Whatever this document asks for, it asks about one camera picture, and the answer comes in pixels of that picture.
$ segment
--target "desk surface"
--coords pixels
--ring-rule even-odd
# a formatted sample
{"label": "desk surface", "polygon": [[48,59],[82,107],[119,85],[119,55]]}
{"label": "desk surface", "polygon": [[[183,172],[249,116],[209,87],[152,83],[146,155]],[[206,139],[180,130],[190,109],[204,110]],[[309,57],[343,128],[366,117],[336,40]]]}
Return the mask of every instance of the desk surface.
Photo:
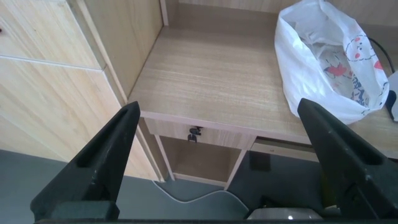
{"label": "desk surface", "polygon": [[[181,4],[176,24],[162,29],[129,101],[139,102],[143,117],[310,143],[283,93],[276,20],[264,12]],[[398,158],[398,124],[386,109],[350,127]]]}

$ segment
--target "floor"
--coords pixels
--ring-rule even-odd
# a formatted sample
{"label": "floor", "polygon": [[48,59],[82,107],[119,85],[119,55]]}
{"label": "floor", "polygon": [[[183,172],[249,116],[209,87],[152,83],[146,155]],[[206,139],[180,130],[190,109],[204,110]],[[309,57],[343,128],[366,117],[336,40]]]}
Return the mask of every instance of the floor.
{"label": "floor", "polygon": [[[0,150],[0,217],[3,223],[32,223],[30,201],[66,163]],[[186,180],[161,186],[180,200],[190,200],[221,187]],[[246,156],[230,192],[250,209],[262,195],[285,206],[322,209],[318,163],[271,156],[267,172],[250,169]],[[190,204],[169,199],[151,181],[125,177],[117,205],[119,218],[143,219],[242,219],[246,209],[232,196],[218,193]]]}

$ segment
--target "cable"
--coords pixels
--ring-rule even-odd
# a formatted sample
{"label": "cable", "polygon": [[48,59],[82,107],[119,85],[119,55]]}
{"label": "cable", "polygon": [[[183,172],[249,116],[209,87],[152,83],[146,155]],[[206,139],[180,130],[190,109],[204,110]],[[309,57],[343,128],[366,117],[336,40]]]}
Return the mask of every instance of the cable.
{"label": "cable", "polygon": [[159,186],[158,184],[156,184],[156,182],[154,182],[154,181],[152,181],[152,182],[154,183],[154,185],[155,185],[157,188],[159,188],[161,191],[163,191],[164,194],[166,194],[167,196],[169,196],[171,199],[173,199],[174,201],[176,201],[176,202],[178,202],[178,203],[192,203],[192,202],[196,202],[197,200],[203,199],[203,198],[205,198],[205,197],[207,197],[207,196],[210,196],[210,195],[213,195],[213,194],[217,194],[217,193],[224,192],[224,193],[227,193],[227,194],[231,195],[232,197],[234,197],[238,202],[240,202],[240,203],[243,205],[243,207],[244,207],[247,211],[249,211],[249,208],[241,201],[241,199],[239,199],[235,194],[232,194],[231,192],[228,192],[228,191],[226,191],[226,190],[216,190],[216,191],[214,191],[214,192],[210,192],[210,193],[208,193],[208,194],[202,195],[202,196],[200,196],[200,197],[198,197],[198,198],[195,198],[195,199],[192,199],[192,200],[182,201],[182,200],[179,200],[179,199],[177,199],[177,198],[171,196],[171,195],[170,195],[167,191],[165,191],[161,186]]}
{"label": "cable", "polygon": [[391,67],[391,71],[394,73],[394,72],[396,72],[396,70],[395,70],[395,68],[394,68],[394,66],[393,66],[393,64],[392,64],[392,60],[391,60],[391,58],[390,58],[390,56],[388,55],[388,53],[387,53],[387,51],[384,49],[384,47],[382,47],[382,45],[380,45],[377,41],[375,41],[374,39],[372,39],[372,38],[370,38],[370,37],[368,37],[368,39],[371,41],[371,42],[373,42],[374,44],[376,44],[379,48],[380,48],[380,50],[384,53],[384,55],[386,56],[386,58],[387,58],[387,60],[388,60],[388,63],[390,64],[390,67]]}

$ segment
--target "light wood surface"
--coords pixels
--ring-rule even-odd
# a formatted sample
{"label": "light wood surface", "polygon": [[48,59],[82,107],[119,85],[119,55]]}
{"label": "light wood surface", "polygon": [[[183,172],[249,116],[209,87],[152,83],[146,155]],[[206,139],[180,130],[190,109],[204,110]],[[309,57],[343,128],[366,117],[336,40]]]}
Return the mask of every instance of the light wood surface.
{"label": "light wood surface", "polygon": [[160,8],[162,10],[163,25],[169,26],[175,19],[178,10],[178,0],[160,0]]}
{"label": "light wood surface", "polygon": [[65,1],[0,0],[0,55],[88,68],[98,63]]}
{"label": "light wood surface", "polygon": [[[151,134],[187,140],[189,129],[195,126],[168,121],[145,119]],[[233,147],[248,150],[256,140],[255,135],[234,133],[231,131],[201,128],[201,135],[197,136],[200,143],[214,144],[217,146]]]}
{"label": "light wood surface", "polygon": [[167,179],[169,171],[155,136],[149,133],[144,118],[140,118],[139,120],[136,136],[139,142],[141,142],[143,151],[147,154],[149,161],[151,161],[152,169],[155,170],[159,180],[164,182]]}
{"label": "light wood surface", "polygon": [[[178,15],[129,98],[143,117],[310,144],[283,93],[274,14],[181,4]],[[350,127],[398,158],[398,125],[386,109]]]}
{"label": "light wood surface", "polygon": [[160,139],[177,178],[180,174],[180,177],[183,175],[198,178],[196,181],[207,184],[215,184],[216,181],[225,186],[231,173],[230,167],[234,166],[240,153],[239,149],[228,147],[167,137]]}
{"label": "light wood surface", "polygon": [[0,57],[0,74],[1,132],[15,135],[5,150],[69,161],[120,109],[101,70]]}
{"label": "light wood surface", "polygon": [[296,159],[319,162],[315,151],[311,147],[295,146],[293,144],[274,141],[256,140],[250,150],[278,156],[286,156]]}
{"label": "light wood surface", "polygon": [[160,151],[162,153],[163,159],[164,159],[164,161],[166,163],[167,170],[169,172],[170,178],[172,180],[175,180],[174,173],[173,173],[173,168],[175,167],[175,165],[177,163],[177,155],[179,153],[179,149],[176,148],[173,151],[167,151],[166,152],[166,150],[164,149],[162,140],[160,139],[160,136],[155,135],[155,139],[156,139],[156,142],[157,142],[157,144],[159,146],[159,149],[160,149]]}
{"label": "light wood surface", "polygon": [[[180,0],[180,3],[228,7],[250,11],[279,13],[280,10],[300,0]],[[398,26],[396,0],[330,0],[330,2],[358,22]]]}
{"label": "light wood surface", "polygon": [[77,5],[119,91],[128,96],[162,28],[159,1],[77,0]]}
{"label": "light wood surface", "polygon": [[136,133],[124,175],[163,182],[164,179],[156,173],[153,162],[148,158],[141,142],[138,140]]}
{"label": "light wood surface", "polygon": [[242,160],[244,158],[244,156],[246,155],[246,150],[241,150],[239,152],[239,154],[233,154],[231,155],[231,157],[229,158],[229,177],[228,177],[228,181],[226,182],[225,186],[224,186],[224,190],[228,190],[228,187],[231,185],[232,180],[235,177],[236,171],[238,171],[239,166],[242,163]]}

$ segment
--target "plastic bag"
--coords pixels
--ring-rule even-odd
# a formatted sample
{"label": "plastic bag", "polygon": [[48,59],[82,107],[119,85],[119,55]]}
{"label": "plastic bag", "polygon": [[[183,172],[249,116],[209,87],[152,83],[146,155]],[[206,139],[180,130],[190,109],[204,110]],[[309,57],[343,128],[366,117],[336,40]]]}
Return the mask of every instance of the plastic bag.
{"label": "plastic bag", "polygon": [[275,51],[284,93],[297,117],[302,98],[345,124],[379,110],[389,83],[358,23],[322,0],[303,0],[279,13]]}

